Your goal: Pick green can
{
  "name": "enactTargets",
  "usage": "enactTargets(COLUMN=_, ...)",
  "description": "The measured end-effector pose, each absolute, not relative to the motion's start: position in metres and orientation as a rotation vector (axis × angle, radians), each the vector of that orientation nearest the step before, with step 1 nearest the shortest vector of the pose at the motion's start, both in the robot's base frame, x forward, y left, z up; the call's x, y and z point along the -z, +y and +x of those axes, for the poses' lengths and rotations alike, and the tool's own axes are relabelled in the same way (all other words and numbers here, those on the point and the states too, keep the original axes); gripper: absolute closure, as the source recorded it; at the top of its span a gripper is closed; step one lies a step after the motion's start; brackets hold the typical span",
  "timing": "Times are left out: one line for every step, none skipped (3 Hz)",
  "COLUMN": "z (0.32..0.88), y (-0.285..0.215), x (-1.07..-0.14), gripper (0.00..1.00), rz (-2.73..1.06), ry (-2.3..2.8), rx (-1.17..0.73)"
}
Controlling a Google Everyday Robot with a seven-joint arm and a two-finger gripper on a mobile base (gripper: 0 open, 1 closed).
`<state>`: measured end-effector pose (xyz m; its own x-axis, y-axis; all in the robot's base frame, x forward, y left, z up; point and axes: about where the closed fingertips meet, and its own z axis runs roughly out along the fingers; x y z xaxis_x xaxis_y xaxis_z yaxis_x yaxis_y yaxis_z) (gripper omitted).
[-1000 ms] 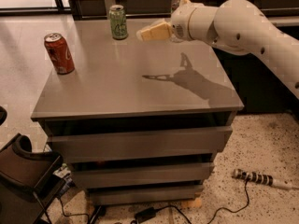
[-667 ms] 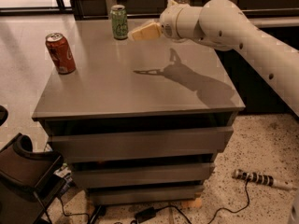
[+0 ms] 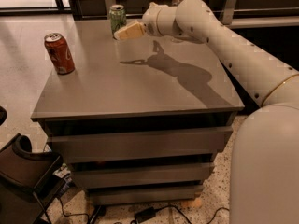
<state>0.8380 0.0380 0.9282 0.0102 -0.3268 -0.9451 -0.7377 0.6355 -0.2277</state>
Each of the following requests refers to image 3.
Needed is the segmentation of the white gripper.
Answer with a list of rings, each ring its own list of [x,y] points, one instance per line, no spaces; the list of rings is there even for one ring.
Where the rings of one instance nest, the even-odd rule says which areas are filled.
[[[158,5],[154,2],[150,2],[149,8],[142,16],[143,23],[139,21],[132,21],[116,31],[114,33],[114,37],[119,41],[140,38],[144,35],[145,30],[152,36],[164,36],[166,23],[164,13],[167,9],[167,5]]]

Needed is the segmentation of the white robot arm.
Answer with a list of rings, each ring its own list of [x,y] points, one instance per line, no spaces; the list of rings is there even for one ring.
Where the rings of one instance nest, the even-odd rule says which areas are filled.
[[[152,3],[141,21],[114,35],[144,34],[208,45],[260,107],[236,134],[230,224],[299,224],[299,72],[223,25],[202,0]]]

